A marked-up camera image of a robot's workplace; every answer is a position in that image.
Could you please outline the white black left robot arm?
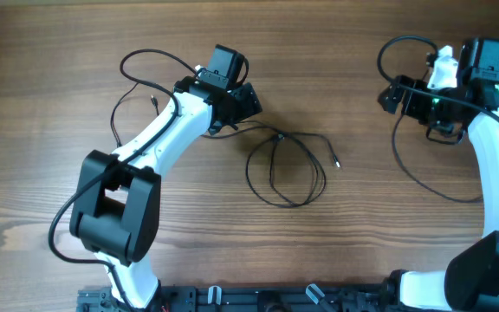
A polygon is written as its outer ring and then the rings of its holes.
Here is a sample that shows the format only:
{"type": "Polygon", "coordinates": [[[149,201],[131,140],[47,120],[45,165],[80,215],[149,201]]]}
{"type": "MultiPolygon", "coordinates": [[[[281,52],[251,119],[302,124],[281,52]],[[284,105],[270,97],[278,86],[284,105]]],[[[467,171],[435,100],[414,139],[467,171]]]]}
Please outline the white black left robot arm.
{"type": "Polygon", "coordinates": [[[146,254],[159,228],[162,178],[198,137],[261,113],[248,72],[244,55],[217,45],[207,66],[175,83],[163,112],[140,134],[83,160],[69,231],[107,266],[120,309],[145,311],[159,292],[146,254]]]}

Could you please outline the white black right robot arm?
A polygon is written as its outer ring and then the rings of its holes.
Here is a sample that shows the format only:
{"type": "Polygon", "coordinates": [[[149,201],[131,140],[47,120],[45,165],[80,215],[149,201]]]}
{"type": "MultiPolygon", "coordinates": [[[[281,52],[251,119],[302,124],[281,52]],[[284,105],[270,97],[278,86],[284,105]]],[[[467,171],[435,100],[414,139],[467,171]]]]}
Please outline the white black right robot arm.
{"type": "Polygon", "coordinates": [[[499,39],[476,37],[434,48],[422,79],[389,77],[379,104],[410,117],[437,142],[468,139],[479,167],[482,237],[444,270],[396,270],[379,288],[380,311],[499,311],[499,39]]]}

